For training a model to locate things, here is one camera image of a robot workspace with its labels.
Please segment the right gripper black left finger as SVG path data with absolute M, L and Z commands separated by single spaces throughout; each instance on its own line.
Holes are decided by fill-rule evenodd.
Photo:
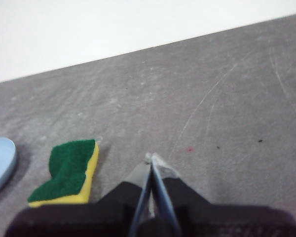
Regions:
M 147 208 L 151 178 L 147 153 L 130 174 L 97 202 L 26 208 L 10 223 L 7 237 L 126 237 Z

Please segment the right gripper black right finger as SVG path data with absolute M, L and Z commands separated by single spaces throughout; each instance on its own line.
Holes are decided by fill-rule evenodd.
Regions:
M 158 154 L 151 155 L 160 213 L 182 237 L 296 237 L 296 220 L 280 209 L 213 204 L 183 181 Z

